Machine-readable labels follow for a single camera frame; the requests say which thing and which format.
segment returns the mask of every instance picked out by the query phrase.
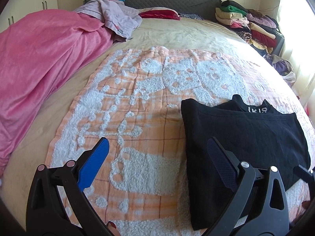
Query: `purple clothing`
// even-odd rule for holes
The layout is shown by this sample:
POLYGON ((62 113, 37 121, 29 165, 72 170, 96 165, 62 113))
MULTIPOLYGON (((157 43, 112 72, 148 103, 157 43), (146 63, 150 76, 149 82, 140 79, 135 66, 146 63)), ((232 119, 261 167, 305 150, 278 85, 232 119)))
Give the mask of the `purple clothing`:
POLYGON ((107 28, 122 37, 120 40, 116 36, 115 40, 119 41, 129 39, 132 31, 142 23, 139 11, 125 6, 119 0, 91 0, 74 11, 98 18, 107 28))
POLYGON ((266 27, 277 28, 276 24, 271 19, 267 18, 266 16, 264 16, 263 18, 256 18, 252 14, 248 13, 246 15, 246 18, 249 21, 256 22, 256 23, 263 25, 263 26, 266 26, 266 27))
POLYGON ((289 73, 286 61, 276 55, 266 55, 265 60, 273 66, 273 68, 281 75, 285 76, 289 73))

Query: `orange checkered towel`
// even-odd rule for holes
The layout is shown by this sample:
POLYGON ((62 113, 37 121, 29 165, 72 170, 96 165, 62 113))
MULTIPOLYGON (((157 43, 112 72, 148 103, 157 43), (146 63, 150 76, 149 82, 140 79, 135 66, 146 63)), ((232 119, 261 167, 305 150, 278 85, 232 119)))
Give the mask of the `orange checkered towel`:
MULTIPOLYGON (((314 166, 314 129, 294 93, 264 62, 165 47, 115 51, 74 99, 50 143, 46 165, 76 160, 104 136, 110 152, 84 190, 100 218, 116 223, 122 236, 201 235, 189 218, 183 99, 214 106, 239 94, 248 104, 266 99, 280 112, 296 112, 314 166)), ((60 194, 78 224, 63 189, 60 194)), ((298 181, 287 196, 293 220, 308 188, 298 181)))

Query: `pillow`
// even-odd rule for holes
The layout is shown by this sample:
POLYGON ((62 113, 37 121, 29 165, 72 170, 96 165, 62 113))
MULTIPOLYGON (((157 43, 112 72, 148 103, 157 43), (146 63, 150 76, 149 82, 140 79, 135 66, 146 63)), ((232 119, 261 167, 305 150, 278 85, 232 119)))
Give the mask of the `pillow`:
POLYGON ((164 7, 139 9, 139 16, 141 18, 161 18, 180 20, 177 11, 164 7))

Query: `bedspread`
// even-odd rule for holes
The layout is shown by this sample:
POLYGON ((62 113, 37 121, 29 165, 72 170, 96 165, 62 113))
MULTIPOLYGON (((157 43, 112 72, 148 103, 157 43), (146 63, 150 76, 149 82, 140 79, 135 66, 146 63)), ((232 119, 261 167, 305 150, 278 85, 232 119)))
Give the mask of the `bedspread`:
POLYGON ((0 34, 0 177, 43 102, 113 43, 85 14, 31 13, 0 34))
MULTIPOLYGON (((103 221, 124 235, 201 235, 189 219, 182 99, 214 106, 240 94, 248 104, 264 99, 280 112, 296 112, 314 166, 314 129, 294 93, 267 64, 202 50, 117 50, 74 99, 50 143, 46 165, 76 160, 104 136, 110 152, 84 190, 103 221)), ((66 212, 78 224, 66 200, 66 212)), ((308 198, 298 181, 287 191, 290 219, 308 198)))

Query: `blue gripper pad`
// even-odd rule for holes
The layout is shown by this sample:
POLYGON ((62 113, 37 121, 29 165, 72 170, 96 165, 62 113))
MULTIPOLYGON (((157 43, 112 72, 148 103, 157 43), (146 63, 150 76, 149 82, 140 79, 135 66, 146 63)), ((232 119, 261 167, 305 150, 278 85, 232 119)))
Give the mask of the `blue gripper pad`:
POLYGON ((213 138, 207 142, 207 152, 225 187, 235 192, 237 190, 237 172, 213 138))
POLYGON ((90 155, 79 171, 78 186, 80 191, 83 192, 85 188, 91 186, 94 178, 97 175, 100 167, 102 166, 105 158, 109 152, 109 141, 104 138, 102 142, 95 148, 94 152, 90 155))

